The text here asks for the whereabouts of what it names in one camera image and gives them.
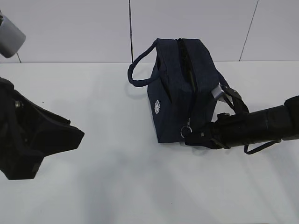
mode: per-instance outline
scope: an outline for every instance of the black cylindrical object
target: black cylindrical object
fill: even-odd
[[[253,113],[220,117],[214,125],[228,147],[299,138],[299,97],[285,105]]]

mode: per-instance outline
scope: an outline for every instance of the black strap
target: black strap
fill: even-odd
[[[156,45],[157,45],[157,40],[155,40],[153,42],[153,44],[149,47],[149,49],[147,49],[139,57],[137,57],[135,59],[135,61],[133,61],[133,63],[129,66],[128,80],[133,86],[143,87],[143,86],[146,86],[146,85],[152,83],[153,81],[155,81],[157,78],[160,77],[160,73],[157,72],[156,74],[153,74],[150,78],[147,78],[147,79],[144,79],[144,80],[133,80],[133,78],[132,78],[133,70],[136,67],[136,65],[141,61],[141,59],[143,59],[146,55],[148,55],[156,47]]]
[[[244,147],[244,152],[245,152],[247,155],[252,155],[252,154],[254,154],[254,153],[257,153],[257,152],[259,152],[259,151],[262,151],[263,149],[268,148],[268,147],[270,147],[270,146],[272,146],[272,145],[274,145],[274,144],[276,144],[276,143],[280,143],[280,142],[281,142],[281,139],[274,140],[274,141],[270,141],[270,142],[267,142],[267,143],[265,143],[265,144],[263,144],[263,145],[261,145],[261,146],[255,148],[255,149],[252,149],[252,150],[250,150],[250,151],[248,151],[248,145],[245,145],[245,147]]]

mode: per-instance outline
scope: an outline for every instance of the white table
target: white table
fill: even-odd
[[[152,63],[136,68],[148,77]],[[250,111],[299,95],[299,62],[216,63]],[[3,224],[299,222],[299,140],[249,156],[241,147],[158,144],[146,88],[126,63],[1,64],[25,97],[85,132],[79,149],[46,157],[33,180],[0,174]],[[229,111],[218,104],[218,113]]]

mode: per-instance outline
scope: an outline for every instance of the zipper pull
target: zipper pull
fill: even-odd
[[[187,121],[187,127],[190,128],[190,118],[188,118],[188,121]]]
[[[185,136],[189,135],[192,133],[192,128],[190,127],[190,118],[187,120],[187,126],[183,126],[181,128],[181,136],[184,139]]]

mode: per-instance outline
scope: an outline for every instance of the black bag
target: black bag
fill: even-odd
[[[157,58],[151,77],[133,80],[135,66],[154,48]],[[197,39],[156,39],[130,65],[128,80],[136,87],[148,85],[160,143],[184,141],[190,132],[210,122],[216,107],[211,91],[219,84],[228,86],[209,51]]]

